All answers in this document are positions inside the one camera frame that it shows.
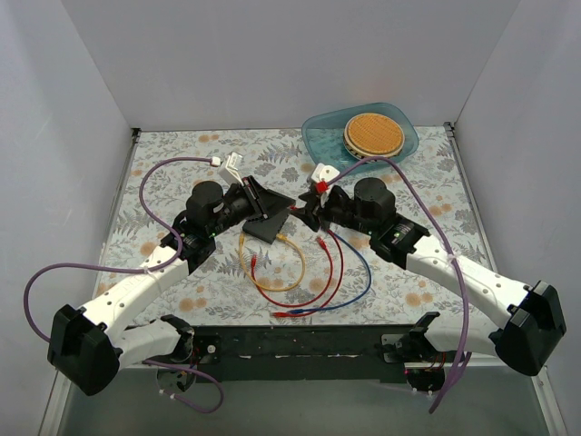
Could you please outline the black network switch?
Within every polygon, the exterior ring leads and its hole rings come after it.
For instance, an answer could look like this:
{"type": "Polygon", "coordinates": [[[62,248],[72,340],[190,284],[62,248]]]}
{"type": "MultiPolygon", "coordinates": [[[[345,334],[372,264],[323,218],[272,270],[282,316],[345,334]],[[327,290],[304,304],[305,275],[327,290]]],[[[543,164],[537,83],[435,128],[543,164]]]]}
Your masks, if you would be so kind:
{"type": "Polygon", "coordinates": [[[283,225],[286,223],[290,215],[289,210],[284,210],[269,219],[261,219],[257,221],[247,221],[242,226],[242,231],[249,236],[255,237],[260,241],[268,244],[273,244],[277,239],[283,225]]]}

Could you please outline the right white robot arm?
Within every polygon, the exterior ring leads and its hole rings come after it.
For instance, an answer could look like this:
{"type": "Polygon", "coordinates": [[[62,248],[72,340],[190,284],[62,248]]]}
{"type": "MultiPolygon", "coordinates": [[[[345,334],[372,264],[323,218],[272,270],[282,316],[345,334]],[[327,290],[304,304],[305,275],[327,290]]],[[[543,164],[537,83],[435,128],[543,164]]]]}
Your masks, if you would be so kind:
{"type": "Polygon", "coordinates": [[[405,356],[431,361],[458,349],[497,356],[509,368],[537,375],[566,333],[565,317],[554,286],[527,285],[492,272],[465,256],[452,257],[442,241],[422,225],[398,213],[394,194],[378,178],[358,181],[348,196],[334,186],[328,193],[310,189],[292,211],[313,231],[335,223],[369,236],[369,246],[382,260],[423,276],[458,296],[487,319],[469,327],[467,339],[436,314],[423,316],[399,340],[405,356]]]}

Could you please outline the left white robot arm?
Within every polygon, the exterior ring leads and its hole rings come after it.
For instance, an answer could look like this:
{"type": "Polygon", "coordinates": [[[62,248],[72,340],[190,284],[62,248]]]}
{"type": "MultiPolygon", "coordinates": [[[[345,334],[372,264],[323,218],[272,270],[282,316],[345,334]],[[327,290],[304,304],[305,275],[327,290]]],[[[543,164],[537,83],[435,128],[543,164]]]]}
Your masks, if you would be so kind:
{"type": "Polygon", "coordinates": [[[150,357],[186,362],[193,351],[187,322],[173,315],[142,327],[131,328],[131,322],[211,256],[217,235],[244,221],[261,223],[294,203],[251,176],[228,190],[212,181],[197,184],[137,274],[79,308],[65,305],[54,315],[48,361],[88,396],[102,391],[122,368],[150,357]]]}

